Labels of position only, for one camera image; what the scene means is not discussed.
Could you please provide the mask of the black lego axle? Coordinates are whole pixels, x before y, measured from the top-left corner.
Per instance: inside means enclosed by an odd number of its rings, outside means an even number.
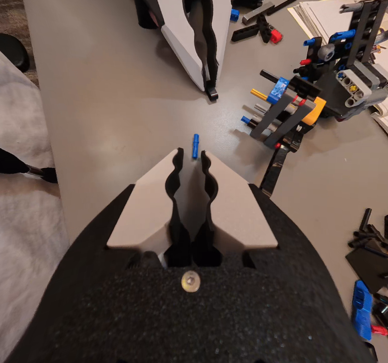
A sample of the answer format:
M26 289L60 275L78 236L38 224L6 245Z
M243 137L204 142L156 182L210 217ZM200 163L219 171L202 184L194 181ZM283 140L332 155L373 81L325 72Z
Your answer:
M292 5L294 2L296 2L297 0L286 0L282 3L280 3L279 5L276 5L276 6L272 6L270 7L267 11L266 11L266 15L267 16L271 16L273 15L274 13Z

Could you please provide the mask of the black lego beam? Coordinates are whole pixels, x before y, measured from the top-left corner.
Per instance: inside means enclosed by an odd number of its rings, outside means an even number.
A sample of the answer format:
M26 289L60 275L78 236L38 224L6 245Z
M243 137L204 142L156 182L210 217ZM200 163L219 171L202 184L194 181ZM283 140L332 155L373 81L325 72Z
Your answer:
M233 32L231 42L238 42L257 36L259 33L259 24L250 25Z

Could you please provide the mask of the person's grey shirt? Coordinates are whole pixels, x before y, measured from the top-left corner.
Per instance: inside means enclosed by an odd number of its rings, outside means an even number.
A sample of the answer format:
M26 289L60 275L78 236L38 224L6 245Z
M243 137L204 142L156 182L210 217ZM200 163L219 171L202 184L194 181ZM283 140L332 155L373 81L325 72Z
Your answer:
M26 164L54 167L40 91L3 54L0 145ZM31 175L1 174L1 362L31 322L69 244L59 186Z

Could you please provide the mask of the black beam with red connector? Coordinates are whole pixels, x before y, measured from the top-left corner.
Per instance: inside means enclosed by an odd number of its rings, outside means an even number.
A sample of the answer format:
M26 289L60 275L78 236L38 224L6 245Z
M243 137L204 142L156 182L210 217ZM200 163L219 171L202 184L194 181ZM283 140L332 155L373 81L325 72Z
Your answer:
M260 36L265 44L269 42L278 44L283 40L282 33L268 23L264 13L258 15L256 23L259 27Z

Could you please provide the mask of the grey black lego chassis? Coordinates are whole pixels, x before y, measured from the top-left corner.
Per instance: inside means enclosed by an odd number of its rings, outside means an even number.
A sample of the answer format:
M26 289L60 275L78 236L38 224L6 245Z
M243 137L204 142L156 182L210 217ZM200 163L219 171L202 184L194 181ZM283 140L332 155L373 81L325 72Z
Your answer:
M319 117L342 122L387 98L387 70L369 61L372 50L387 40L387 32L380 32L387 4L343 4L339 13L352 13L348 30L332 34L326 44L321 36L304 41L306 59L293 73L321 89L319 97L326 104Z

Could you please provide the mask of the grey lego beam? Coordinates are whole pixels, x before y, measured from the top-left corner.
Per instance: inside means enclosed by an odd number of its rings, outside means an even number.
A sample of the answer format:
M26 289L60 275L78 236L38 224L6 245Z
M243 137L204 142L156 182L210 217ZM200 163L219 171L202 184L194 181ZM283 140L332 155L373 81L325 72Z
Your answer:
M249 25L249 22L251 22L255 17L257 17L259 14L261 13L264 13L265 11L273 8L275 5L274 3L272 2L266 2L266 3L263 3L260 7L246 13L243 17L242 17L242 24L244 24L245 26Z

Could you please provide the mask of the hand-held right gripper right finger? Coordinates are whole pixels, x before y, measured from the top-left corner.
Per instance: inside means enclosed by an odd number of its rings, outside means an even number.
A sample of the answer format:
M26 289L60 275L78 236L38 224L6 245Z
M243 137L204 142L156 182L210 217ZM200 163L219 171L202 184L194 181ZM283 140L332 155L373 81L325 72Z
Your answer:
M209 151L201 152L205 191L205 221L193 240L193 261L217 267L228 254L272 249L278 241L250 184Z

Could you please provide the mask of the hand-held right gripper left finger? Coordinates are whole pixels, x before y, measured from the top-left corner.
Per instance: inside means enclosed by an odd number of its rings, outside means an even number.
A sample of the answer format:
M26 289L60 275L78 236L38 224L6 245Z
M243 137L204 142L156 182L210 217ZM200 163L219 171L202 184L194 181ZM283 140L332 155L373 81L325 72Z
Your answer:
M191 265L191 238L175 199L182 167L183 148L176 148L137 180L107 241L109 249L154 252L168 267Z

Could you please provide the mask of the pile of small lego parts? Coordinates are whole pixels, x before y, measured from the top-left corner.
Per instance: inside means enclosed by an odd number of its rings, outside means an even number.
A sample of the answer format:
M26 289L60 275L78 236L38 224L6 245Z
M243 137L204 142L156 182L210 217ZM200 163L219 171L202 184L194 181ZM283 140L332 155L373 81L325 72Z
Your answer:
M388 298L380 293L388 285L387 216L384 233L369 222L371 208L367 208L359 228L348 242L351 251L346 260L356 273L352 297L351 320L357 334L371 345L373 335L387 337Z

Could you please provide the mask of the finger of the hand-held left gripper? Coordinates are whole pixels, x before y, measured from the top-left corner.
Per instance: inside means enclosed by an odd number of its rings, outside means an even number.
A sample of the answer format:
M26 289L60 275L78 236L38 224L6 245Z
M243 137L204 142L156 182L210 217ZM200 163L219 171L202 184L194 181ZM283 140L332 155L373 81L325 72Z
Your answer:
M203 32L204 0L157 0L161 32L185 71L202 92L206 86L208 44Z
M193 45L200 61L194 82L218 82L229 29L230 0L186 0Z

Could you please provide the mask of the small lego beam assembly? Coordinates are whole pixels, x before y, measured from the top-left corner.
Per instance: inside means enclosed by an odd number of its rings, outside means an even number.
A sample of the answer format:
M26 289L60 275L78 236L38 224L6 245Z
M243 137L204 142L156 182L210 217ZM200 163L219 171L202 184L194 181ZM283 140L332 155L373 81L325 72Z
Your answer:
M255 105L256 114L243 116L241 121L251 129L250 137L273 150L259 189L271 197L288 153L297 152L303 137L311 131L326 105L321 89L307 77L293 76L290 80L261 70L260 75L274 83L268 95L256 89L251 94L265 105Z

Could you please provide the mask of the lego instruction booklet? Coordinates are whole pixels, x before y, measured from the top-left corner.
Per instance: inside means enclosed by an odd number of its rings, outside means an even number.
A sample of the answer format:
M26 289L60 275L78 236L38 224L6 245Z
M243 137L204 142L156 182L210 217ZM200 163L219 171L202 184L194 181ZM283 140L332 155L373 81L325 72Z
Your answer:
M346 31L349 28L352 13L339 13L343 4L357 3L365 0L322 0L300 2L289 12L297 20L308 35L308 40L321 36L326 44L332 34ZM380 32L387 32L387 11L381 23ZM372 50L369 60L372 64L379 64L387 70L387 40Z

